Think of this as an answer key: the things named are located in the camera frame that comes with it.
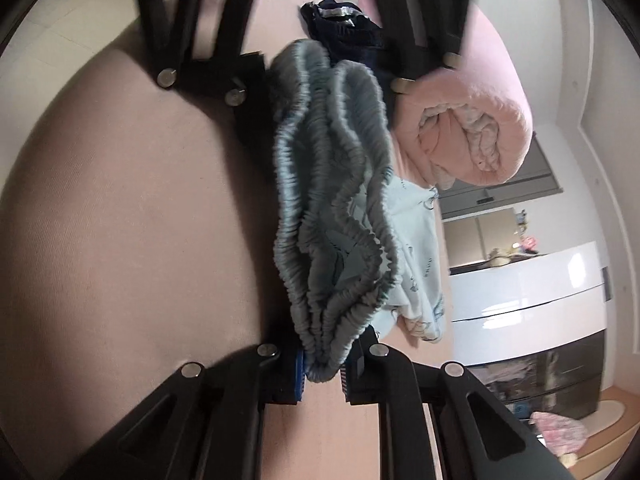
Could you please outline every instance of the wooden floor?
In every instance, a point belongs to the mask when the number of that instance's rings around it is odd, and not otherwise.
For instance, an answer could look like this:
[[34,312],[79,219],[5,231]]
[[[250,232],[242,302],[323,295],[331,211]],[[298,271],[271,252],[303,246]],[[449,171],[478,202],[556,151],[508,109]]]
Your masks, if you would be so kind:
[[587,440],[571,468],[577,480],[585,480],[618,460],[626,451],[640,425],[640,397],[612,386],[603,391],[601,400],[617,400],[625,405],[619,421]]

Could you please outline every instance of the glossy white surface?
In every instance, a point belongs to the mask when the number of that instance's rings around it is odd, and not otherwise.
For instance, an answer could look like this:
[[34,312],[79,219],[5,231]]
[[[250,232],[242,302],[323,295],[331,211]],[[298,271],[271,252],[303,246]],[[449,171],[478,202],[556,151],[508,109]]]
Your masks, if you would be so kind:
[[602,284],[595,242],[451,277],[453,321],[514,312]]
[[456,321],[453,360],[493,363],[561,346],[606,328],[604,287],[480,319]]

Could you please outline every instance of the pink towel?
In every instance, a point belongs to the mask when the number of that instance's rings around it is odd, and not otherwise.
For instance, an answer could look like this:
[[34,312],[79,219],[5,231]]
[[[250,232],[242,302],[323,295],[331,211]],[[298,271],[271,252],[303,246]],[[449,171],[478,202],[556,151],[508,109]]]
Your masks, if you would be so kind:
[[[377,20],[373,0],[358,0]],[[456,178],[490,186],[517,171],[529,150],[529,103],[500,35],[472,4],[462,65],[441,68],[398,96],[392,129],[396,173],[421,186],[450,187]]]
[[587,442],[583,423],[554,413],[533,412],[531,421],[545,439],[546,448],[556,456],[575,453]]

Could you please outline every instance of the white wall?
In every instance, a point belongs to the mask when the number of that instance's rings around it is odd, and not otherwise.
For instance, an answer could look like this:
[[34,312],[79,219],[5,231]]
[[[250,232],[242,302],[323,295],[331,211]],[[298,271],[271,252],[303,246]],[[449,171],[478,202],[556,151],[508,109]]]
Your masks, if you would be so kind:
[[635,270],[640,269],[640,59],[609,9],[593,0],[593,71],[582,126],[606,169],[626,226],[631,280],[619,284],[615,381],[640,394],[640,331]]
[[533,111],[534,125],[555,123],[562,73],[558,0],[475,0],[511,56]]
[[618,309],[626,307],[631,294],[623,293],[630,278],[622,236],[623,222],[617,214],[615,196],[597,153],[582,129],[593,57],[591,0],[560,0],[562,18],[562,79],[557,124],[582,175],[581,186],[591,196],[593,214],[600,223],[599,245],[608,252],[603,265],[609,267],[613,299],[607,303],[607,341],[604,386],[616,373]]

